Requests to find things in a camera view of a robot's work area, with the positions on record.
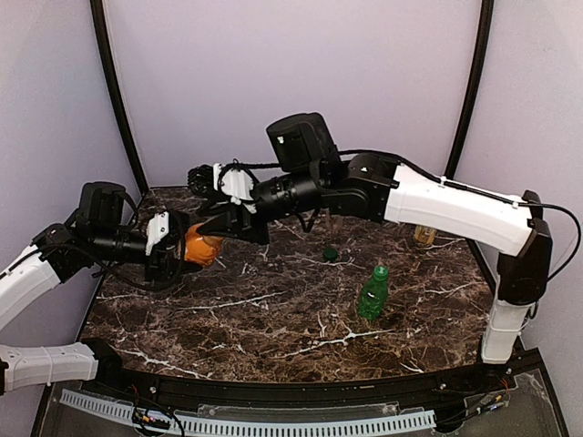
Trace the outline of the orange juice bottle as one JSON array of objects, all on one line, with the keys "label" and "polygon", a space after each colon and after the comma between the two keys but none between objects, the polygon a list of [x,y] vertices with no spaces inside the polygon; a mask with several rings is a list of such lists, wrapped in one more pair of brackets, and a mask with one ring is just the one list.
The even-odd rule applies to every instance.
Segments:
[{"label": "orange juice bottle", "polygon": [[219,256],[224,238],[206,236],[199,233],[198,223],[189,227],[186,233],[186,249],[184,260],[189,263],[209,267]]}]

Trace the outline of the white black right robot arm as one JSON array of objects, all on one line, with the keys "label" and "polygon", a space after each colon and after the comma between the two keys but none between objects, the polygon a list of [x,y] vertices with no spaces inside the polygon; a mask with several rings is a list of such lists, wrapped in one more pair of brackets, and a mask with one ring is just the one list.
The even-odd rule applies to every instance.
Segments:
[{"label": "white black right robot arm", "polygon": [[529,309],[544,295],[553,240],[538,195],[510,196],[438,177],[387,152],[340,151],[323,116],[300,113],[267,127],[282,173],[261,181],[238,161],[203,165],[188,174],[205,198],[205,235],[266,245],[274,220],[323,210],[372,222],[438,229],[498,251],[496,294],[481,359],[510,359]]}]

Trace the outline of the dark green bottle cap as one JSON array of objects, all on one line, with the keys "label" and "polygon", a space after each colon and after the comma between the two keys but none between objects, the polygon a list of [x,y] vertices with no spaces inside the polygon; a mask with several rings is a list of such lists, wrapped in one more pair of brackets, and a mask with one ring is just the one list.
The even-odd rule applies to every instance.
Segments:
[{"label": "dark green bottle cap", "polygon": [[335,248],[326,248],[322,252],[322,258],[325,262],[335,262],[339,258],[339,251]]}]

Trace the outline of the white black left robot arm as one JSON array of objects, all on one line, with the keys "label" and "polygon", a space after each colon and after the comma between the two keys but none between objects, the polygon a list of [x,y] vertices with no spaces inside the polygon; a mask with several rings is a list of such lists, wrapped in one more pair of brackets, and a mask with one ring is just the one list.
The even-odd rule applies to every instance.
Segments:
[{"label": "white black left robot arm", "polygon": [[[190,268],[185,260],[189,215],[176,210],[155,214],[145,225],[122,222],[125,206],[136,205],[126,189],[89,182],[78,207],[63,223],[41,231],[1,273],[1,325],[6,327],[35,300],[82,269],[102,272],[144,291],[173,287]],[[122,360],[103,340],[56,347],[4,345],[1,391],[61,381],[115,381]]]}]

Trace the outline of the brown drink bottle white label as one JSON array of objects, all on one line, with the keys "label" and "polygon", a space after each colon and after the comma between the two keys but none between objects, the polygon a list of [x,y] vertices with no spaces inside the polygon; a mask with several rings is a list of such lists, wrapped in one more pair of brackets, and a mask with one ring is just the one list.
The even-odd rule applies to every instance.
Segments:
[{"label": "brown drink bottle white label", "polygon": [[343,220],[343,216],[333,215],[329,211],[325,213],[325,227],[332,234],[337,234],[343,229]]}]

